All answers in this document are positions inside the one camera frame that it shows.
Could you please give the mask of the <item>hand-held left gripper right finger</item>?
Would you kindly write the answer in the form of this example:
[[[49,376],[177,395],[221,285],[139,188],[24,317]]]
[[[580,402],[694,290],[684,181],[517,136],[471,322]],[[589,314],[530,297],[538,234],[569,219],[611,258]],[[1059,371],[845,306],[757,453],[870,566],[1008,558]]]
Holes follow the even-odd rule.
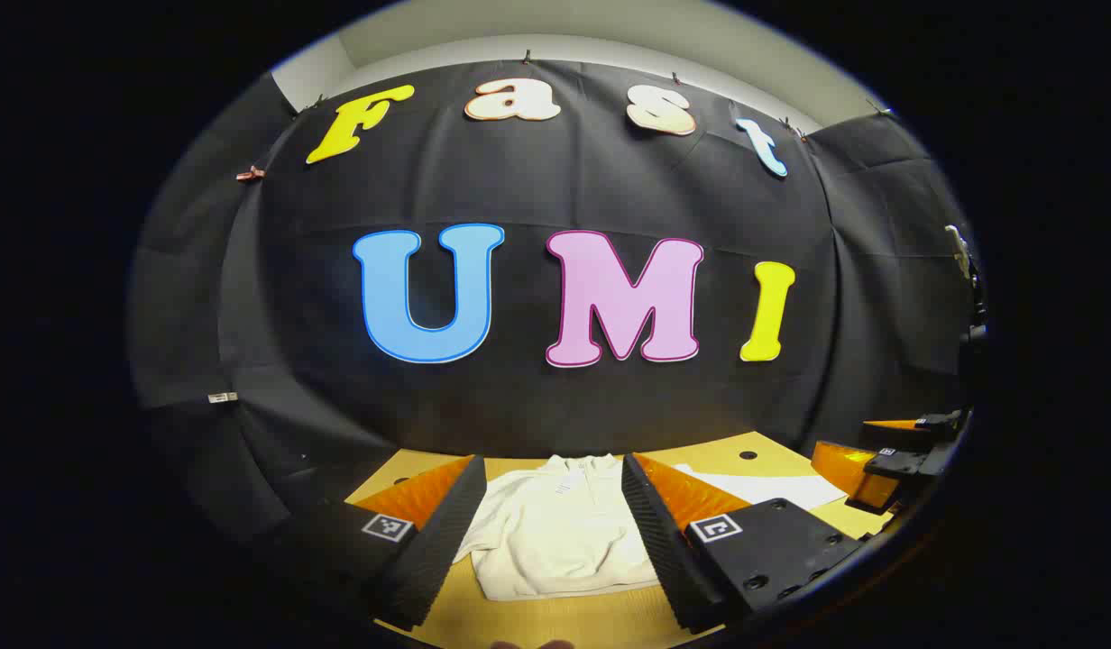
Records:
[[[749,505],[643,453],[625,455],[621,490],[675,623],[693,635],[769,616],[862,546],[789,498]]]

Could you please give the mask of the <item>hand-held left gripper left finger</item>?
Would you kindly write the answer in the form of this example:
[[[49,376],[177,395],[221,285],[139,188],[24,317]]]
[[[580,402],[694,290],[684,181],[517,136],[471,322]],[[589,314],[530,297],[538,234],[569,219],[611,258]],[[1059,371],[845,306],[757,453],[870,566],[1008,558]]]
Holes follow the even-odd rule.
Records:
[[[468,455],[353,505],[319,505],[279,527],[279,566],[308,595],[361,620],[423,625],[486,496]]]

